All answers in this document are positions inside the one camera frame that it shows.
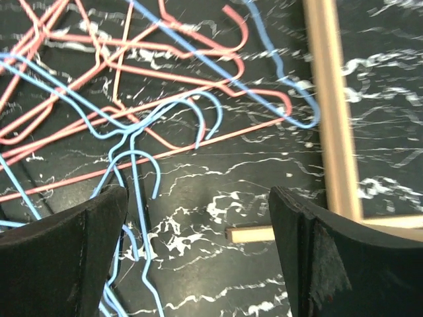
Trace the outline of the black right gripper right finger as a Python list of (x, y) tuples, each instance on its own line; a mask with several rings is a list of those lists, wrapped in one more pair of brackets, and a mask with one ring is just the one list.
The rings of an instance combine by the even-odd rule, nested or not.
[(291, 190), (269, 210), (293, 316), (421, 316), (422, 243), (360, 225)]

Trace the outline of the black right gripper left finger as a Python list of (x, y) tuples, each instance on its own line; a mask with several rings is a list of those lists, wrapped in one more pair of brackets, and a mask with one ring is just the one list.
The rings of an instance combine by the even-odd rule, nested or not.
[(122, 225), (113, 186), (55, 215), (1, 233), (2, 316), (96, 316)]

